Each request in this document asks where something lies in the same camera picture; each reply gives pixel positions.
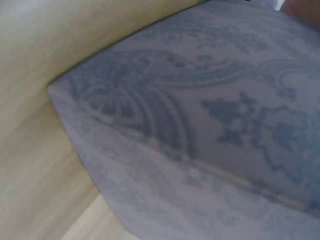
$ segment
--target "patterned cushion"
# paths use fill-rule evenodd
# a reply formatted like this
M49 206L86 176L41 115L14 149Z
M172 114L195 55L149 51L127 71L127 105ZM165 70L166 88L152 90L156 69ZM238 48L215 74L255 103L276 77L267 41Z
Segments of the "patterned cushion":
M320 221L290 207L319 214L319 76L316 30L225 0L127 38L50 93L138 237L315 240Z

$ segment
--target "wooden surface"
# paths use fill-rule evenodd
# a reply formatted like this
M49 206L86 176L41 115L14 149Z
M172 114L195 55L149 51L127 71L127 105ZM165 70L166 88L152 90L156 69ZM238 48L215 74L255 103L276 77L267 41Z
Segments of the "wooden surface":
M136 239L82 166L46 88L103 47L197 2L0 1L1 239Z

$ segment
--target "seat cushion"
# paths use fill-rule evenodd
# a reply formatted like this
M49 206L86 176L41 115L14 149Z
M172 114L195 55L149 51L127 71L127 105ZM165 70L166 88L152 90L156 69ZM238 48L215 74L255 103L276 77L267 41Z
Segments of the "seat cushion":
M136 235L189 239L190 228L190 239L212 239L207 224L217 221L233 229L218 227L221 239L290 239L299 227L292 239L313 240L318 220L288 206L319 214L319 40L280 12L210 1L95 55L50 93L97 186ZM306 225L278 229L275 212Z

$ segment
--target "wood grain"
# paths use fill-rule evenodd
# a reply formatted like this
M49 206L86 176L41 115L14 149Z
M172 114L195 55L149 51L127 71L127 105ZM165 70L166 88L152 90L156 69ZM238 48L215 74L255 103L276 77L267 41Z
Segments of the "wood grain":
M82 166L47 86L93 53L198 2L1 1L1 239L136 239Z

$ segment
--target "gray paisley pattern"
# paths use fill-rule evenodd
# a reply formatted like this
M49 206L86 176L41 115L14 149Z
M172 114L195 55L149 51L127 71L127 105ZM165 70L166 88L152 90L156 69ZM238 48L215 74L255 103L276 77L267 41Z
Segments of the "gray paisley pattern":
M101 193L142 240L316 240L319 40L279 12L210 1L49 90Z

